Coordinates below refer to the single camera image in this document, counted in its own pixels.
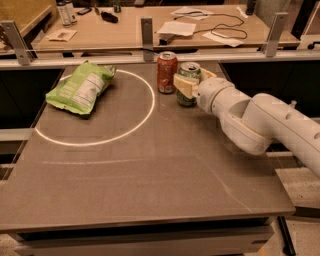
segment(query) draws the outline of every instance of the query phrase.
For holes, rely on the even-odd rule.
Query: snack bag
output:
[[[46,94],[46,102],[79,115],[89,115],[98,96],[108,87],[115,75],[113,65],[99,66],[85,62],[70,78]]]

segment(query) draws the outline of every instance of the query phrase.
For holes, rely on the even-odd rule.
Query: gray table surface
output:
[[[266,155],[242,152],[213,116],[159,93],[156,71],[119,65],[87,120],[46,106],[0,185],[1,233],[294,212]]]

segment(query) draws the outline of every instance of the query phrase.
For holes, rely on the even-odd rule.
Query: aluminum rail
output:
[[[240,62],[279,62],[279,61],[306,61],[320,60],[320,51],[310,50],[286,50],[278,51],[272,57],[266,57],[262,52],[252,53],[196,53],[177,54],[178,61],[219,61],[220,63],[240,63]],[[153,62],[156,62],[157,54],[154,54]],[[80,65],[85,61],[96,64],[141,64],[145,63],[143,54],[132,56],[106,56],[106,57],[79,57],[79,58],[57,58],[57,59],[34,59],[29,65],[21,66],[17,60],[1,60],[0,70],[32,70],[63,68],[70,65]]]

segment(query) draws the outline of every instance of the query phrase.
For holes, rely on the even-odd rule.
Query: black cable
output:
[[[210,29],[202,29],[202,30],[195,31],[194,34],[200,33],[200,32],[211,31],[211,34],[213,34],[215,36],[218,36],[218,37],[221,37],[221,38],[246,39],[248,37],[248,34],[247,34],[246,31],[244,31],[242,29],[235,29],[234,28],[234,27],[240,27],[244,23],[244,20],[242,20],[239,17],[234,16],[234,15],[214,14],[214,13],[211,14],[211,13],[203,13],[201,11],[193,11],[193,12],[187,12],[187,13],[175,13],[175,14],[182,15],[182,16],[175,17],[174,20],[177,20],[177,19],[180,19],[180,18],[183,18],[183,17],[200,17],[200,16],[226,16],[226,17],[235,18],[235,19],[239,20],[240,23],[234,24],[234,25],[228,25],[228,24],[225,24],[225,23],[220,23],[220,24],[218,24],[215,27],[210,28]],[[218,29],[240,32],[240,33],[243,33],[244,36],[243,37],[240,37],[240,36],[239,37],[237,37],[237,36],[229,37],[229,36],[217,35],[217,34],[214,33],[214,30],[218,30]]]

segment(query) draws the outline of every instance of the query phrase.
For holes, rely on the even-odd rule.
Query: red soda can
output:
[[[157,59],[157,87],[161,93],[176,91],[173,84],[173,76],[178,70],[178,59],[173,52],[162,52]]]

